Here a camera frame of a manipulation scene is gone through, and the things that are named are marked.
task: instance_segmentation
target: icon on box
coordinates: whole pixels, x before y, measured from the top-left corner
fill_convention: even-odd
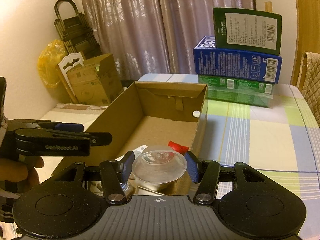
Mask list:
[[[261,57],[260,56],[252,56],[252,63],[261,63]]]
[[[251,71],[260,72],[260,65],[259,64],[251,64]]]
[[[251,78],[251,79],[259,79],[259,78],[260,78],[260,73],[258,73],[258,72],[251,72],[250,78]]]

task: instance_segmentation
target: hand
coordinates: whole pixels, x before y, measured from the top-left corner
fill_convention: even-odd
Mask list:
[[[44,166],[43,159],[38,157],[34,166],[36,168],[42,168]],[[0,158],[0,180],[19,182],[25,179],[28,181],[25,191],[39,184],[39,176],[34,167],[27,168],[22,162]]]

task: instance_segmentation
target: white wall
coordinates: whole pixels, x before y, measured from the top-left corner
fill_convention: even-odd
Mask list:
[[[282,15],[282,40],[280,56],[283,58],[279,83],[289,84],[297,43],[296,0],[256,0],[257,10],[265,10],[264,2],[271,1],[273,12]]]
[[[9,119],[40,118],[58,101],[37,72],[41,51],[59,38],[53,24],[56,1],[0,0],[0,76],[7,80],[4,113]],[[81,0],[73,1],[83,12]],[[62,3],[60,14],[74,16],[71,5]]]

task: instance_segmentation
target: stacked boxes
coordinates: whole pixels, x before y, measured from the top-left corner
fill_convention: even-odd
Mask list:
[[[281,16],[237,8],[213,11],[215,37],[205,36],[194,48],[199,83],[208,84],[209,99],[268,107],[282,64]]]

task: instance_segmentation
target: yellow plastic bag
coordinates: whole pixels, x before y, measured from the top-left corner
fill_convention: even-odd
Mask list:
[[[56,88],[60,78],[56,66],[61,62],[67,51],[62,41],[54,40],[41,52],[38,59],[38,73],[47,88]]]

